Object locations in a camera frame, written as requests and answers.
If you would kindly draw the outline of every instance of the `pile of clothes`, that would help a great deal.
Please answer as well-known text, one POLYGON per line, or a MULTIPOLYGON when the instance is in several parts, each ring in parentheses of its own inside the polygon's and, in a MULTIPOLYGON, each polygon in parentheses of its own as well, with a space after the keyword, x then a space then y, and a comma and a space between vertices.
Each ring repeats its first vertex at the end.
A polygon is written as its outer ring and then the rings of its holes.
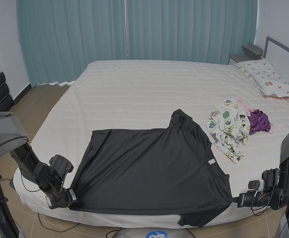
POLYGON ((247 109, 241 98, 227 98, 214 106, 206 126, 215 138, 214 145, 234 163, 244 157, 238 150, 241 141, 246 145, 249 135, 256 131, 272 134, 268 116, 259 109, 247 109))

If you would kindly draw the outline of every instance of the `white cartoon-patterned clothing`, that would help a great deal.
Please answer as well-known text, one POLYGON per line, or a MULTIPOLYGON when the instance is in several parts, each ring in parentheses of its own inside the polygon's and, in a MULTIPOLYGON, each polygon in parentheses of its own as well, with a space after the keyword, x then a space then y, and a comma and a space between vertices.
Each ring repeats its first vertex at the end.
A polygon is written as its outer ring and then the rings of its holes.
POLYGON ((234 98, 228 98, 213 107, 206 123, 207 130, 215 138, 214 145, 231 161, 238 163, 244 154, 239 151, 239 141, 245 145, 249 139, 250 122, 242 107, 234 98))

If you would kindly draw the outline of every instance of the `pillow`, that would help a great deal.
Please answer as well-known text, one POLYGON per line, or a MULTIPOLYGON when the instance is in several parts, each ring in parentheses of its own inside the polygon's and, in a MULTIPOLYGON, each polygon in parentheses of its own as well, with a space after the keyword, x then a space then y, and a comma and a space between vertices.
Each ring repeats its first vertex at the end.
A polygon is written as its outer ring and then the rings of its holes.
POLYGON ((289 97, 289 84, 285 81, 267 60, 241 61, 235 64, 256 82, 259 89, 268 96, 289 97))

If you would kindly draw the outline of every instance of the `blue sticker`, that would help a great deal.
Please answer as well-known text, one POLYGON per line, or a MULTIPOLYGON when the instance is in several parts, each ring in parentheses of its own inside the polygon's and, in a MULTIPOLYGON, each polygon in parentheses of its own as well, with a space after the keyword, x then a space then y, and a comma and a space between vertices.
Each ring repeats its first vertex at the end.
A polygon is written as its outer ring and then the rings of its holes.
POLYGON ((169 237, 165 232, 156 230, 148 233, 145 238, 169 238, 169 237))

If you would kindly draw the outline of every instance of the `nightstand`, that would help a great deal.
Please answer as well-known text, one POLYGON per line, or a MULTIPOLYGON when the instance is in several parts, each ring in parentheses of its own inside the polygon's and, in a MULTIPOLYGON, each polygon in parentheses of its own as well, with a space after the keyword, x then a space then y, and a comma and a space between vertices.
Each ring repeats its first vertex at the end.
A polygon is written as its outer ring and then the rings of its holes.
POLYGON ((247 43, 247 46, 242 46, 245 55, 240 54, 230 54, 229 57, 229 65, 238 63, 240 61, 249 61, 249 60, 259 60, 261 59, 263 50, 256 45, 251 44, 250 42, 247 43))

